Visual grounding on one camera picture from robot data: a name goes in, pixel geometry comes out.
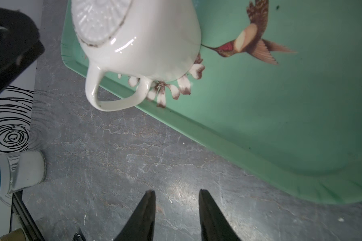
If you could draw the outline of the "white mug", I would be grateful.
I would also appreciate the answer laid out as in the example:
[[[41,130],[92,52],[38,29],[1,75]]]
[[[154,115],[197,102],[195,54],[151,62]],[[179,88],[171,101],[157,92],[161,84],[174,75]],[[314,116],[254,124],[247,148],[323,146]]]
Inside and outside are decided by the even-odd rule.
[[[96,109],[118,111],[161,96],[154,82],[177,81],[190,89],[187,73],[196,66],[201,46],[192,1],[72,1],[70,12],[89,60],[85,94]],[[98,89],[107,72],[129,76],[135,93],[100,101]]]

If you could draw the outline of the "green floral tray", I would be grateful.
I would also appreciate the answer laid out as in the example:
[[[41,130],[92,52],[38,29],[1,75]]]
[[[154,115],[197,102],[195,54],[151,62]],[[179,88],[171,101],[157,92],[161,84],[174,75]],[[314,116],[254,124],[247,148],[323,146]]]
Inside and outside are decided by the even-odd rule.
[[[270,1],[261,42],[277,65],[221,57],[249,1],[194,1],[202,62],[191,94],[139,109],[295,197],[362,201],[362,1]]]

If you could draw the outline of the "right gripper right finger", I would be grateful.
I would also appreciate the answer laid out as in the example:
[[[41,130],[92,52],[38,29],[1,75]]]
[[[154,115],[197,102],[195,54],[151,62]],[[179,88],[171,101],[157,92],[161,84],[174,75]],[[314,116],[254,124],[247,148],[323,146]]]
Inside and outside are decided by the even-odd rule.
[[[202,241],[241,241],[206,189],[199,192]]]

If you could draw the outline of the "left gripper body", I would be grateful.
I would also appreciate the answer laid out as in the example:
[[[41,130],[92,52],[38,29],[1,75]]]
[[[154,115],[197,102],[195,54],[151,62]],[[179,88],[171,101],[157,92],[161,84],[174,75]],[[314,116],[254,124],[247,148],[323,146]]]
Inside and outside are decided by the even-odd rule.
[[[0,8],[0,94],[44,51],[39,29],[29,16]]]

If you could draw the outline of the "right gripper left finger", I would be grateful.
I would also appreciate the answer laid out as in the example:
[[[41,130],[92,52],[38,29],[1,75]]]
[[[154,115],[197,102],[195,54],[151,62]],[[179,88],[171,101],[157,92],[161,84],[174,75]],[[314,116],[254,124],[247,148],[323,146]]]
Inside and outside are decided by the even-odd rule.
[[[156,214],[154,190],[145,192],[115,241],[153,241]]]

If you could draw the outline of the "teal white cup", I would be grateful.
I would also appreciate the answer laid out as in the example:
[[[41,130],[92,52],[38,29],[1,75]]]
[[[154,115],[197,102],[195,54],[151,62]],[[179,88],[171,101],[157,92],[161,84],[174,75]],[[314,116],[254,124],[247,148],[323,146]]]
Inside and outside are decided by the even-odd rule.
[[[42,152],[0,155],[0,197],[38,185],[45,178],[46,161]]]

